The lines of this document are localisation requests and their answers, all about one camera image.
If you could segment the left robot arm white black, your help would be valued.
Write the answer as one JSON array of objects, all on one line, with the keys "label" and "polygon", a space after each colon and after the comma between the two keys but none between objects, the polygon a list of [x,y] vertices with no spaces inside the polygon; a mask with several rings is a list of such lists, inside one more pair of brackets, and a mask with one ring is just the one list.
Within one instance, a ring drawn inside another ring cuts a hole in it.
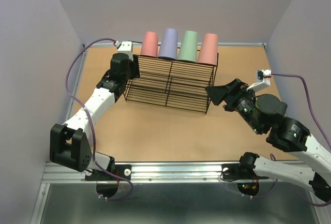
[{"label": "left robot arm white black", "polygon": [[105,180],[115,174],[114,158],[96,152],[94,126],[126,89],[129,80],[140,77],[138,56],[116,53],[110,69],[96,85],[92,95],[78,112],[50,131],[50,160],[58,165],[82,172],[97,170]]}]

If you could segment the pink plastic cup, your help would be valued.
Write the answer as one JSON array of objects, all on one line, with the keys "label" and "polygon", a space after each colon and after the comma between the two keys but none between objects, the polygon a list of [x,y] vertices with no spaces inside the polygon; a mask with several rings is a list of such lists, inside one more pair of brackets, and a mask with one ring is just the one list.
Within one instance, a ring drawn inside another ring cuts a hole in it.
[{"label": "pink plastic cup", "polygon": [[205,34],[197,62],[200,64],[216,66],[218,60],[217,54],[218,35],[212,33]]}]

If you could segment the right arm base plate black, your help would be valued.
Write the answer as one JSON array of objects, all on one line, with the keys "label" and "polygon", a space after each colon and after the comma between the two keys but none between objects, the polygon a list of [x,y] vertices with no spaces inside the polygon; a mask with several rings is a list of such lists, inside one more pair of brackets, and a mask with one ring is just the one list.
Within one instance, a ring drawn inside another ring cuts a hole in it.
[{"label": "right arm base plate black", "polygon": [[257,176],[252,169],[240,166],[237,162],[223,163],[221,167],[222,177],[225,181],[256,180],[257,177],[263,180],[269,179],[267,176]]}]

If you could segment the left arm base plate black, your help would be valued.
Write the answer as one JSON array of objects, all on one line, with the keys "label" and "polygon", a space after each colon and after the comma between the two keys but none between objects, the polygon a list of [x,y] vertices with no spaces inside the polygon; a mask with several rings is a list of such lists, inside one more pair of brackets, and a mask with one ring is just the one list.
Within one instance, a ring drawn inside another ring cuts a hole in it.
[{"label": "left arm base plate black", "polygon": [[[115,164],[113,174],[131,180],[131,165],[130,164]],[[88,182],[96,181],[116,181],[117,178],[112,177],[100,170],[89,170],[89,173],[85,173],[85,180]]]}]

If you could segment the red plastic cup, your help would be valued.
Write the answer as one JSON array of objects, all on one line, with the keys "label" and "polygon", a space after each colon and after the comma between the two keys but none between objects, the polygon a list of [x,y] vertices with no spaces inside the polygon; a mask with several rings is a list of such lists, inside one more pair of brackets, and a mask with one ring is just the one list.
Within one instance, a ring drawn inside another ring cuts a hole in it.
[{"label": "red plastic cup", "polygon": [[156,57],[158,53],[158,35],[155,32],[146,32],[142,46],[140,55]]}]

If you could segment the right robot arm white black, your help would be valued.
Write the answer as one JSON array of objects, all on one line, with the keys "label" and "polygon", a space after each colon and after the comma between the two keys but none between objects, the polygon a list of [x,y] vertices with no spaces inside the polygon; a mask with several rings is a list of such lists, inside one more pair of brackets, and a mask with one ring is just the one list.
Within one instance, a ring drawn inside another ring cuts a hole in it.
[{"label": "right robot arm white black", "polygon": [[246,152],[235,169],[228,169],[228,175],[235,180],[257,177],[282,180],[313,192],[323,201],[323,206],[329,205],[330,152],[306,126],[286,116],[285,102],[271,94],[256,95],[269,86],[270,77],[259,76],[252,85],[234,79],[226,85],[208,86],[205,90],[214,105],[225,102],[225,111],[237,112],[255,134],[267,134],[267,143],[295,156],[307,167],[299,168]]}]

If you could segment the green plastic cup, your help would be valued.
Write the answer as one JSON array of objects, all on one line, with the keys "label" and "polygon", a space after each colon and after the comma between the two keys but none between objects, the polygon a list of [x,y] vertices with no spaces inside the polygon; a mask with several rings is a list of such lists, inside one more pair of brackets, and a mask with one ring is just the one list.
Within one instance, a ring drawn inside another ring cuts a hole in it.
[{"label": "green plastic cup", "polygon": [[185,31],[177,59],[179,61],[196,63],[197,49],[198,33],[195,31]]}]

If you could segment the purple plastic cup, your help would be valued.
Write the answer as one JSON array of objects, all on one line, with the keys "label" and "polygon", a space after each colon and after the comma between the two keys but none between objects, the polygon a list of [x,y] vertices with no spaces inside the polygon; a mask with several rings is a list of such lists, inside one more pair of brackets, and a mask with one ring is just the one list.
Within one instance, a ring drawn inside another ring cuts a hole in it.
[{"label": "purple plastic cup", "polygon": [[162,37],[159,58],[177,59],[178,30],[167,28]]}]

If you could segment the black wire dish rack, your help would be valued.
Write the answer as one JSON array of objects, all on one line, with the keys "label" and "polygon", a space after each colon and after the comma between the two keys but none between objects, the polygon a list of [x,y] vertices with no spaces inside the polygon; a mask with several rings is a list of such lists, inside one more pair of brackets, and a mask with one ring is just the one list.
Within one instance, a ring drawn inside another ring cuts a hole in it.
[{"label": "black wire dish rack", "polygon": [[126,101],[207,113],[211,100],[205,88],[214,85],[218,65],[136,57],[140,77],[128,82]]}]

